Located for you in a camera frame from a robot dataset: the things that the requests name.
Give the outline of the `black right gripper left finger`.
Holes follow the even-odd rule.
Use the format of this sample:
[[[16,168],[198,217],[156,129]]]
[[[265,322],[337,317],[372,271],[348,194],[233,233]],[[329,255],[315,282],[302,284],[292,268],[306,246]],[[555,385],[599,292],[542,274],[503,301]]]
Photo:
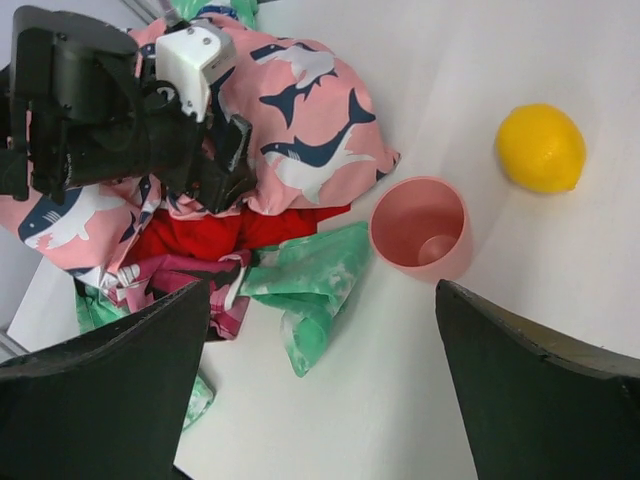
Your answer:
[[[183,479],[175,466],[209,324],[188,286],[1,365],[4,479]]]

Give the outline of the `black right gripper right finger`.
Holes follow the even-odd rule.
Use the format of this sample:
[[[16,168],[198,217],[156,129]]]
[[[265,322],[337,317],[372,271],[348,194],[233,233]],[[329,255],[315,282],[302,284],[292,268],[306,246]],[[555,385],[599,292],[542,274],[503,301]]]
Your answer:
[[[638,478],[638,359],[448,280],[436,319],[479,478]]]

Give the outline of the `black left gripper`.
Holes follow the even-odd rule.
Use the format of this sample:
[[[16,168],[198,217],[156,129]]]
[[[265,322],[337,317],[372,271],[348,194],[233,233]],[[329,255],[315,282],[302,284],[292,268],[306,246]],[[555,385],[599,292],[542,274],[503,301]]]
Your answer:
[[[215,81],[205,103],[204,120],[185,114],[177,88],[156,76],[155,60],[141,60],[140,83],[150,147],[150,171],[175,195],[222,213],[255,188],[248,150],[253,126],[239,114],[225,115],[218,95],[232,70]]]

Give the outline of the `red cloth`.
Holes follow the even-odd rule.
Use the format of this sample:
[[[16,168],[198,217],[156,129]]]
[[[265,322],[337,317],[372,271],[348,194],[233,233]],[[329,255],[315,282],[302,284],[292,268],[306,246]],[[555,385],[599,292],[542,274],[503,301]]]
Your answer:
[[[288,209],[276,216],[245,210],[235,216],[206,215],[196,220],[177,220],[158,210],[130,249],[129,263],[172,254],[216,261],[242,249],[260,249],[313,235],[318,224],[346,213],[349,205],[320,209]]]

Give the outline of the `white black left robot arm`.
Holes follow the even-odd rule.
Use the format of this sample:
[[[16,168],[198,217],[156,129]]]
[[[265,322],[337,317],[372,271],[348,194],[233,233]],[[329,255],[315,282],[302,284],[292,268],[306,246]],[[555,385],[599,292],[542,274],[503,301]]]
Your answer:
[[[211,21],[165,14],[144,57],[98,19],[22,6],[1,73],[1,192],[27,246],[68,248],[69,273],[128,314],[1,365],[5,479],[180,479],[174,463],[210,333],[232,335],[250,257],[162,255],[122,266],[163,192],[212,213],[254,187],[252,126],[227,121],[214,155],[214,88],[232,38]]]

